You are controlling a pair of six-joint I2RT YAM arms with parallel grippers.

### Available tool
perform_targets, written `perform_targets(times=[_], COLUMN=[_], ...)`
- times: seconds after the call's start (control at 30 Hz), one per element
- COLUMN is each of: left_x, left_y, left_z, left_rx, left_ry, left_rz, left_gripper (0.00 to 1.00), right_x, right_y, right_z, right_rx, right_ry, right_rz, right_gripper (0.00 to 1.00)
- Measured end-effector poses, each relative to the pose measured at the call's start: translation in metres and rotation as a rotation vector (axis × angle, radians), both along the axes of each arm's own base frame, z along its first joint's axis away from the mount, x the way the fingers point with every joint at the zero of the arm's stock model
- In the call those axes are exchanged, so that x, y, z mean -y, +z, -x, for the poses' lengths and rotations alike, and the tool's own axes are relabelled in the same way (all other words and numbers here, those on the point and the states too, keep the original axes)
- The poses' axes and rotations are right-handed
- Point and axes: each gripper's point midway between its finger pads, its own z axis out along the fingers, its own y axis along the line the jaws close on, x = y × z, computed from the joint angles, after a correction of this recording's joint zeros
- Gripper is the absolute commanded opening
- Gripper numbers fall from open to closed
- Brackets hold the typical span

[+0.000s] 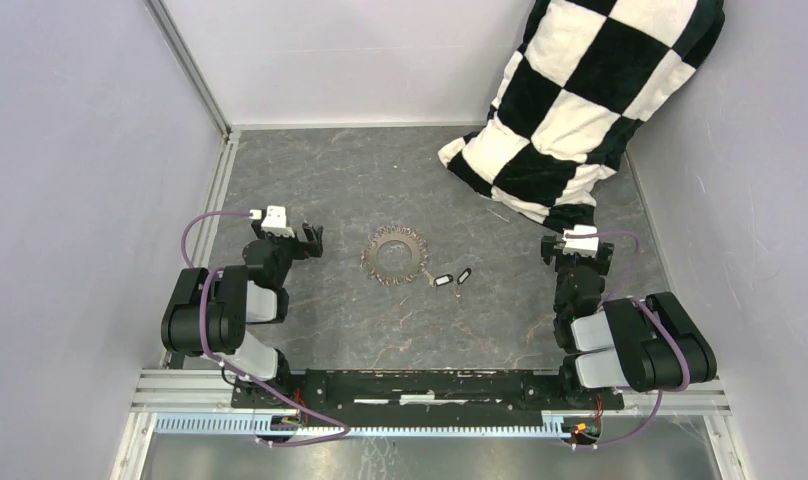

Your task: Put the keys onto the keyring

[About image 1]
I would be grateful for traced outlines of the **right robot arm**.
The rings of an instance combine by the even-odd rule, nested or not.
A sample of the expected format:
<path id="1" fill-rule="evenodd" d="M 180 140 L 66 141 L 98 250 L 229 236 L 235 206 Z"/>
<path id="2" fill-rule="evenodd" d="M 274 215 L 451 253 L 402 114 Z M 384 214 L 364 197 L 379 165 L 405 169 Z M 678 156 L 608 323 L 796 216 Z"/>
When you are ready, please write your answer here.
<path id="1" fill-rule="evenodd" d="M 674 293 L 617 298 L 605 288 L 614 246 L 594 231 L 541 240 L 557 274 L 554 337 L 567 356 L 557 392 L 582 408 L 598 390 L 683 391 L 717 376 L 715 352 Z"/>

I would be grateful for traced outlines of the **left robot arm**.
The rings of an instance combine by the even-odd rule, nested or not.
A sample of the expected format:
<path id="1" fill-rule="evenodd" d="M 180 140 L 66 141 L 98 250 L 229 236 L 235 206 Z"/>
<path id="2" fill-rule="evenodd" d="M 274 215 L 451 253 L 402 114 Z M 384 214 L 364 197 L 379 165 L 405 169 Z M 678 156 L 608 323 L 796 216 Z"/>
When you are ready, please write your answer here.
<path id="1" fill-rule="evenodd" d="M 186 268 L 179 274 L 161 321 L 161 341 L 167 351 L 203 357 L 200 301 L 205 300 L 206 338 L 213 354 L 258 378 L 255 392 L 270 407 L 286 405 L 294 394 L 294 381 L 284 354 L 255 339 L 251 325 L 279 324 L 288 313 L 284 287 L 295 261 L 323 254 L 323 228 L 304 223 L 303 240 L 281 237 L 252 223 L 257 238 L 242 251 L 242 265 L 231 265 L 212 280 L 209 271 Z"/>

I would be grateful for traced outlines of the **metal disc with key rings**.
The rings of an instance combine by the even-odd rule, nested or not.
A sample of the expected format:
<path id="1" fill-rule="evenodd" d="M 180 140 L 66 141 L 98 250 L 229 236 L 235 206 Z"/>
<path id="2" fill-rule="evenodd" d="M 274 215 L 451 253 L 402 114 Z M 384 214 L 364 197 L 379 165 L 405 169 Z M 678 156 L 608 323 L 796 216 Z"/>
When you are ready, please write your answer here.
<path id="1" fill-rule="evenodd" d="M 415 228 L 385 225 L 369 237 L 360 267 L 384 286 L 400 285 L 422 275 L 427 256 L 427 241 Z"/>

